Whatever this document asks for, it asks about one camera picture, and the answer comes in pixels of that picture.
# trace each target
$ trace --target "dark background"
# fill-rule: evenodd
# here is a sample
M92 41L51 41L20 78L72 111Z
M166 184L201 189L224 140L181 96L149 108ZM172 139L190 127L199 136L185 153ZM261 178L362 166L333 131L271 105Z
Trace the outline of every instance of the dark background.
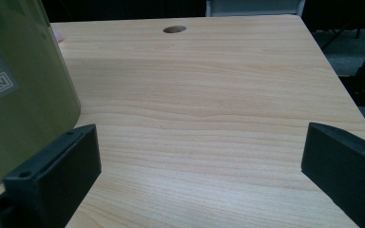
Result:
M202 17L205 0L43 0L50 22Z
M310 31L365 29L365 0L306 0L301 18Z

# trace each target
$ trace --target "green container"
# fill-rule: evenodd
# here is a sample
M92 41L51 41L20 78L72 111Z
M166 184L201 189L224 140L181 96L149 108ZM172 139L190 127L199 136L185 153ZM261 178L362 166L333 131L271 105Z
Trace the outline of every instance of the green container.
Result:
M0 0L0 182L76 124L80 103L39 0Z

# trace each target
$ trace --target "round hole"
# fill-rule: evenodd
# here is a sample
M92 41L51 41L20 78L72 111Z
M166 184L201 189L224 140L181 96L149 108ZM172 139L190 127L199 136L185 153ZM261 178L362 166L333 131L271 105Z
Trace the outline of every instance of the round hole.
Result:
M30 171L23 171L19 174L19 178L26 178L31 175Z
M168 27L163 30L165 33L178 33L186 30L186 27L184 26L174 26L174 27Z

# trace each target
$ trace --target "table surface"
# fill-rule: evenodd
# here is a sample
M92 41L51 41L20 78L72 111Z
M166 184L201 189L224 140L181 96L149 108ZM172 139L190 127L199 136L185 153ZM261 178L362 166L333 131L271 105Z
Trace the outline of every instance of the table surface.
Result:
M301 173L309 122L365 120L299 17L53 27L103 165L68 227L355 226Z

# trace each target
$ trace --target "light wood grain tabletop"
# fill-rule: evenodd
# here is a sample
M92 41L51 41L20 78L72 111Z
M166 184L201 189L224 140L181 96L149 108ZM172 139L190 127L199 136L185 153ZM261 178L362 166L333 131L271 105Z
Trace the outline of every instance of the light wood grain tabletop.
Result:
M365 120L299 17L53 28L103 164L68 227L355 226L301 173L309 122Z

